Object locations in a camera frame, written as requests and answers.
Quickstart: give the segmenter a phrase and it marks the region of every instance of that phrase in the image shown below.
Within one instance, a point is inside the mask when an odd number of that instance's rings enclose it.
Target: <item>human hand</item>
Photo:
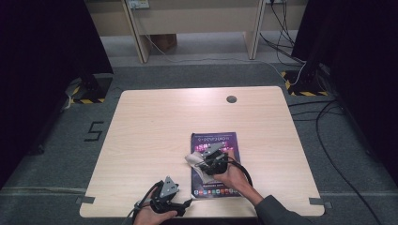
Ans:
[[[151,191],[151,193],[149,194],[149,198],[152,198],[152,194],[155,190],[156,188]],[[177,211],[169,211],[162,214],[155,213],[155,211],[153,211],[148,204],[139,211],[133,225],[159,225],[165,220],[173,218],[176,215]]]
[[[228,161],[235,160],[234,150],[228,151]],[[232,163],[228,163],[228,168],[223,174],[214,174],[214,179],[223,182],[230,188],[237,190],[241,195],[247,198],[254,206],[259,204],[263,197],[252,187],[243,171],[240,168],[234,166]]]
[[[233,161],[235,159],[234,150],[229,150],[228,152],[228,161]],[[233,188],[239,192],[246,189],[250,184],[246,179],[245,174],[236,166],[231,163],[228,163],[228,167],[225,173],[223,174],[214,174],[214,179],[223,182],[230,188]]]

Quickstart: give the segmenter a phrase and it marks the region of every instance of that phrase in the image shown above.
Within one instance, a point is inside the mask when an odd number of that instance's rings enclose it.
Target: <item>round hole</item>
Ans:
[[[229,103],[235,103],[237,102],[237,98],[235,96],[229,96],[226,98],[226,101],[228,101]]]

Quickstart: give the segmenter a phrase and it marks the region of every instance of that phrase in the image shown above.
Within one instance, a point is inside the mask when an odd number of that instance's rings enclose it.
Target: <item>table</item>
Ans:
[[[85,194],[95,201],[82,203],[81,216],[125,217],[167,175],[180,187],[173,202],[185,202],[191,135],[229,131],[237,133],[241,163],[259,193],[303,216],[323,215],[323,205],[309,202],[320,197],[281,88],[258,86],[123,92]],[[184,217],[256,214],[238,197],[194,201]]]

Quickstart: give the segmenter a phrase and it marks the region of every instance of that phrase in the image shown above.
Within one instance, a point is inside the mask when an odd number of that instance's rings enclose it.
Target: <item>book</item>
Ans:
[[[237,134],[235,132],[193,133],[191,136],[191,154],[194,152],[202,154],[213,143],[224,143],[221,148],[223,152],[234,150],[235,160],[240,163]],[[222,182],[213,180],[204,184],[194,168],[191,168],[191,195],[194,199],[240,197],[236,190],[227,187]]]

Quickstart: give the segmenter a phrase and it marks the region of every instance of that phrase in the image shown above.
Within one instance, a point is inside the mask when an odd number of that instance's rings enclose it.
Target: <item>yellow black tape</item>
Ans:
[[[282,77],[284,78],[284,85],[286,86],[287,93],[291,96],[327,96],[328,93],[326,91],[312,91],[312,90],[296,90],[296,86],[291,85],[290,81],[285,78],[286,72],[282,72]]]
[[[92,104],[92,103],[103,103],[105,98],[98,98],[98,99],[74,99],[73,103],[78,104]]]
[[[77,86],[72,94],[72,102],[71,103],[78,103],[78,104],[92,104],[92,103],[103,103],[105,98],[75,98],[76,94],[79,93],[80,85]]]

